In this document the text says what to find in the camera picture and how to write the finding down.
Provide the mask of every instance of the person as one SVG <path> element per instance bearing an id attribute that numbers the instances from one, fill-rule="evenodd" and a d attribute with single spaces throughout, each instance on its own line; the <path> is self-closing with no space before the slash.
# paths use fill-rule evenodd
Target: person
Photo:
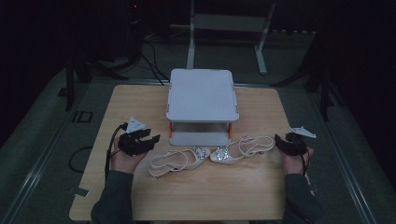
<path id="1" fill-rule="evenodd" d="M 105 188 L 99 201 L 93 206 L 92 222 L 101 223 L 133 223 L 132 216 L 132 183 L 134 170 L 147 155 L 128 156 L 117 147 L 119 139 L 114 141 L 115 152 L 111 157 L 110 171 Z M 314 149 L 307 148 L 304 160 L 308 161 Z M 311 192 L 305 176 L 300 157 L 291 157 L 282 153 L 285 173 L 286 207 L 282 218 L 285 224 L 316 223 L 324 210 L 317 198 Z"/>

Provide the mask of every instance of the sparkly sandal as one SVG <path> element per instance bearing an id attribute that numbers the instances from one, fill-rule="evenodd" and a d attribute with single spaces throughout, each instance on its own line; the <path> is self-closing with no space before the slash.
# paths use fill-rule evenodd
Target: sparkly sandal
<path id="1" fill-rule="evenodd" d="M 264 151 L 271 150 L 274 146 L 274 140 L 271 137 L 259 136 L 249 137 L 244 136 L 238 142 L 223 147 L 217 147 L 216 150 L 210 154 L 210 160 L 222 164 L 237 164 L 245 157 L 250 157 L 256 152 L 263 153 Z"/>
<path id="2" fill-rule="evenodd" d="M 153 158 L 148 171 L 159 178 L 168 172 L 192 170 L 200 166 L 209 155 L 210 149 L 207 147 L 194 147 L 180 151 L 169 150 L 165 155 Z"/>

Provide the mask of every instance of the black cable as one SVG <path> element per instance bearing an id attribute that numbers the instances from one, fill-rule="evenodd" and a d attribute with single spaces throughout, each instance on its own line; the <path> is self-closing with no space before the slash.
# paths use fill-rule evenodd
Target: black cable
<path id="1" fill-rule="evenodd" d="M 110 159 L 111 159 L 114 155 L 116 155 L 117 153 L 119 153 L 119 152 L 121 152 L 121 150 L 118 150 L 118 151 L 114 152 L 113 154 L 111 154 Z"/>
<path id="2" fill-rule="evenodd" d="M 126 20 L 126 41 L 125 41 L 125 46 L 123 49 L 122 54 L 124 54 L 127 49 L 128 49 L 128 45 L 129 45 L 129 37 L 130 37 L 130 30 L 129 30 L 129 26 L 131 25 L 131 16 L 130 16 L 130 12 L 129 12 L 129 2 L 128 1 L 124 1 L 124 6 L 125 6 L 125 13 L 127 16 L 127 20 Z"/>
<path id="3" fill-rule="evenodd" d="M 124 73 L 129 72 L 129 71 L 131 71 L 132 69 L 138 67 L 138 65 L 137 65 L 138 63 L 139 63 L 139 62 L 136 62 L 136 63 L 134 64 L 134 66 L 131 66 L 131 67 L 129 67 L 128 69 L 121 71 L 120 74 L 124 74 Z"/>
<path id="4" fill-rule="evenodd" d="M 108 146 L 108 150 L 106 153 L 106 164 L 105 164 L 105 180 L 107 180 L 107 175 L 108 175 L 108 171 L 110 170 L 110 159 L 112 157 L 111 155 L 111 148 L 113 146 L 114 143 L 114 139 L 116 138 L 116 134 L 120 129 L 123 129 L 124 131 L 126 130 L 126 128 L 128 127 L 128 123 L 124 122 L 123 124 L 121 124 L 116 131 L 114 131 L 113 135 L 111 136 L 111 140 L 110 140 L 110 145 Z"/>
<path id="5" fill-rule="evenodd" d="M 78 154 L 80 151 L 82 151 L 82 150 L 87 150 L 87 149 L 92 149 L 92 147 L 82 147 L 82 148 L 79 148 L 79 149 L 77 149 L 77 150 L 72 154 L 72 156 L 71 156 L 70 159 L 69 159 L 69 163 L 68 163 L 69 168 L 70 168 L 72 171 L 77 172 L 77 173 L 84 173 L 84 170 L 78 170 L 78 169 L 76 169 L 76 168 L 73 167 L 73 165 L 72 165 L 72 160 L 74 159 L 74 157 L 76 156 L 76 154 Z"/>
<path id="6" fill-rule="evenodd" d="M 163 82 L 161 79 L 157 76 L 157 73 L 154 71 L 154 68 L 152 67 L 152 64 L 149 62 L 149 60 L 146 58 L 145 55 L 142 54 L 143 59 L 148 63 L 149 67 L 151 68 L 152 74 L 157 78 L 158 81 L 160 81 L 161 85 L 163 85 Z"/>
<path id="7" fill-rule="evenodd" d="M 146 70 L 152 71 L 151 68 L 147 68 L 147 67 L 145 67 L 145 66 L 137 65 L 136 67 L 139 67 L 139 68 L 141 68 L 141 69 L 146 69 Z"/>
<path id="8" fill-rule="evenodd" d="M 139 62 L 139 59 L 140 59 L 140 57 L 137 57 L 137 58 L 129 57 L 128 62 L 110 66 L 108 68 L 113 71 L 120 71 L 125 68 L 131 69 L 130 67 L 132 67 L 133 64 L 134 64 L 134 66 L 136 66 L 136 64 Z"/>
<path id="9" fill-rule="evenodd" d="M 152 52 L 153 52 L 153 60 L 154 60 L 154 65 L 153 65 L 153 66 L 155 67 L 155 69 L 158 71 L 158 73 L 159 73 L 163 78 L 165 78 L 165 79 L 169 82 L 169 81 L 170 81 L 170 80 L 169 80 L 169 77 L 167 77 L 167 76 L 160 70 L 160 68 L 158 68 L 158 65 L 157 65 L 157 56 L 156 56 L 156 51 L 155 51 L 154 46 L 152 46 L 152 44 L 150 44 L 148 41 L 144 41 L 143 43 L 149 45 L 149 46 L 151 47 L 151 49 L 152 49 Z"/>
<path id="10" fill-rule="evenodd" d="M 305 159 L 304 159 L 304 149 L 301 149 L 299 146 L 298 146 L 298 144 L 296 143 L 296 141 L 292 141 L 292 143 L 295 145 L 295 148 L 297 148 L 297 150 L 298 150 L 298 154 L 300 155 L 300 157 L 301 157 L 301 160 L 302 160 L 302 163 L 303 163 L 303 175 L 305 175 L 306 174 L 306 171 L 308 170 L 308 166 L 309 166 L 309 163 L 310 163 L 310 161 L 311 161 L 311 156 L 310 156 L 310 154 L 309 154 L 309 151 L 308 151 L 308 149 L 306 149 L 306 147 L 305 147 L 305 149 L 306 149 L 306 153 L 308 153 L 308 163 L 307 164 L 305 164 Z"/>

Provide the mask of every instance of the sandal strap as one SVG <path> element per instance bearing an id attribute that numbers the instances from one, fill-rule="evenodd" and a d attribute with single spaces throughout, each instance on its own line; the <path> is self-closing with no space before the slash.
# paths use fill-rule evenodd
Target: sandal strap
<path id="1" fill-rule="evenodd" d="M 193 170 L 201 163 L 206 160 L 206 158 L 210 155 L 210 149 L 205 147 L 193 147 L 192 149 L 183 149 L 181 152 L 185 152 L 185 154 L 192 154 L 194 156 L 193 161 L 189 160 L 188 164 L 183 168 L 186 170 Z"/>
<path id="2" fill-rule="evenodd" d="M 161 161 L 161 160 L 164 160 L 164 159 L 171 158 L 172 156 L 175 156 L 175 154 L 177 154 L 177 153 L 181 153 L 184 156 L 184 158 L 186 158 L 186 162 L 185 163 L 177 164 L 177 163 L 168 162 L 168 163 L 165 163 L 165 164 L 162 164 L 162 165 L 155 165 L 154 164 L 156 161 Z M 153 170 L 159 170 L 159 169 L 162 169 L 164 166 L 171 166 L 171 167 L 176 168 L 173 171 L 179 171 L 179 170 L 183 170 L 187 166 L 187 164 L 189 164 L 189 159 L 188 159 L 186 154 L 184 154 L 182 151 L 169 150 L 165 155 L 154 157 L 150 161 L 150 168 L 153 169 Z"/>
<path id="3" fill-rule="evenodd" d="M 260 139 L 260 138 L 269 139 L 269 140 L 271 140 L 271 143 L 270 144 L 255 144 L 254 146 L 248 148 L 246 151 L 244 151 L 241 148 L 241 145 L 247 144 L 249 142 L 255 141 L 255 140 Z M 254 154 L 256 154 L 256 152 L 264 152 L 264 151 L 271 150 L 274 147 L 274 139 L 272 137 L 269 137 L 269 136 L 258 136 L 258 137 L 243 136 L 241 138 L 241 140 L 239 140 L 238 147 L 239 147 L 239 151 L 241 152 L 241 154 L 244 157 L 251 157 Z M 267 147 L 267 148 L 266 149 L 261 149 L 261 150 L 254 150 L 255 147 Z"/>

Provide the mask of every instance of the cable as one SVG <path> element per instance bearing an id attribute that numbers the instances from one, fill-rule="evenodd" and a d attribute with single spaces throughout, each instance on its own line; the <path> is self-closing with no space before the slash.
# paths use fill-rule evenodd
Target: cable
<path id="1" fill-rule="evenodd" d="M 148 41 L 144 41 L 143 43 L 149 45 L 149 46 L 151 47 L 151 49 L 152 49 L 153 58 L 154 58 L 154 64 L 152 64 L 152 63 L 151 63 L 151 64 L 155 67 L 155 69 L 158 71 L 158 73 L 159 73 L 163 78 L 165 78 L 165 79 L 169 82 L 169 81 L 170 81 L 170 80 L 169 80 L 169 77 L 167 77 L 167 76 L 158 68 L 158 65 L 157 65 L 157 56 L 156 56 L 156 51 L 155 51 L 154 46 L 152 46 L 152 44 L 150 44 Z"/>
<path id="2" fill-rule="evenodd" d="M 117 153 L 119 153 L 119 152 L 121 152 L 121 150 L 118 150 L 118 151 L 114 152 L 113 154 L 111 154 L 110 159 L 111 159 L 114 155 L 116 155 Z"/>
<path id="3" fill-rule="evenodd" d="M 107 150 L 107 153 L 106 153 L 105 180 L 107 180 L 108 171 L 110 170 L 110 158 L 112 157 L 112 155 L 111 155 L 111 148 L 112 148 L 112 146 L 113 146 L 113 143 L 114 143 L 114 139 L 115 139 L 115 137 L 116 137 L 116 134 L 117 134 L 117 132 L 118 132 L 120 129 L 123 129 L 123 130 L 125 131 L 125 130 L 127 129 L 127 127 L 128 127 L 128 123 L 127 123 L 127 122 L 124 122 L 123 124 L 121 124 L 121 125 L 116 129 L 116 131 L 114 131 L 113 136 L 111 136 L 110 145 L 108 146 L 108 150 Z"/>
<path id="4" fill-rule="evenodd" d="M 138 64 L 138 62 L 137 62 L 134 66 L 131 66 L 130 68 L 128 68 L 128 69 L 126 69 L 126 70 L 124 70 L 124 71 L 121 71 L 120 73 L 121 73 L 121 74 L 124 74 L 124 73 L 126 73 L 126 72 L 131 71 L 132 69 L 134 69 L 134 68 L 136 68 L 136 67 L 139 67 L 137 64 Z"/>
<path id="5" fill-rule="evenodd" d="M 302 160 L 302 163 L 303 163 L 303 175 L 305 175 L 306 171 L 308 170 L 309 163 L 311 162 L 311 155 L 309 154 L 309 151 L 307 149 L 306 153 L 308 154 L 308 161 L 307 161 L 307 164 L 305 164 L 304 151 L 300 149 L 300 147 L 298 146 L 298 143 L 296 143 L 296 141 L 293 140 L 293 144 L 297 148 L 298 154 L 301 157 L 301 160 Z"/>
<path id="6" fill-rule="evenodd" d="M 143 59 L 148 63 L 148 66 L 151 68 L 152 74 L 160 81 L 161 85 L 163 85 L 163 82 L 161 79 L 157 76 L 157 73 L 154 71 L 153 65 L 150 63 L 150 61 L 146 58 L 145 55 L 142 54 Z"/>
<path id="7" fill-rule="evenodd" d="M 109 68 L 109 69 L 112 69 L 113 71 L 120 71 L 121 69 L 128 68 L 129 66 L 132 66 L 133 64 L 134 64 L 134 66 L 136 66 L 137 63 L 138 63 L 139 60 L 140 60 L 140 53 L 139 53 L 138 55 L 136 55 L 135 57 L 136 57 L 136 58 L 134 58 L 134 57 L 129 57 L 129 58 L 128 58 L 128 62 L 126 62 L 126 63 L 121 63 L 121 64 L 118 64 L 118 65 L 114 65 L 114 66 L 108 67 L 108 68 Z"/>
<path id="8" fill-rule="evenodd" d="M 72 160 L 74 159 L 74 157 L 75 157 L 80 151 L 82 151 L 82 150 L 87 150 L 87 149 L 92 149 L 92 147 L 82 147 L 82 148 L 79 148 L 79 149 L 77 149 L 77 150 L 72 154 L 72 156 L 71 156 L 70 159 L 69 159 L 69 163 L 68 163 L 69 168 L 70 168 L 72 171 L 77 172 L 77 173 L 81 173 L 81 174 L 84 173 L 84 170 L 78 170 L 78 169 L 76 169 L 76 168 L 73 167 L 73 165 L 72 165 Z"/>
<path id="9" fill-rule="evenodd" d="M 126 13 L 126 16 L 127 16 L 127 20 L 126 20 L 126 41 L 125 41 L 125 46 L 124 46 L 124 50 L 122 51 L 122 54 L 123 53 L 125 53 L 126 51 L 127 51 L 127 49 L 128 49 L 128 45 L 129 45 L 129 33 L 130 33 L 130 30 L 129 30 L 129 26 L 130 26 L 130 23 L 132 22 L 131 21 L 131 16 L 130 16 L 130 13 L 129 13 L 129 4 L 128 4 L 128 1 L 124 1 L 124 6 L 125 6 L 125 13 Z"/>
<path id="10" fill-rule="evenodd" d="M 190 28 L 185 28 L 185 29 L 183 29 L 182 31 L 179 31 L 178 33 L 175 33 L 175 34 L 173 34 L 173 35 L 170 35 L 170 37 L 175 37 L 175 36 L 177 36 L 177 35 L 180 35 L 180 34 L 183 34 L 183 33 L 185 33 L 185 32 L 188 32 L 190 30 Z"/>

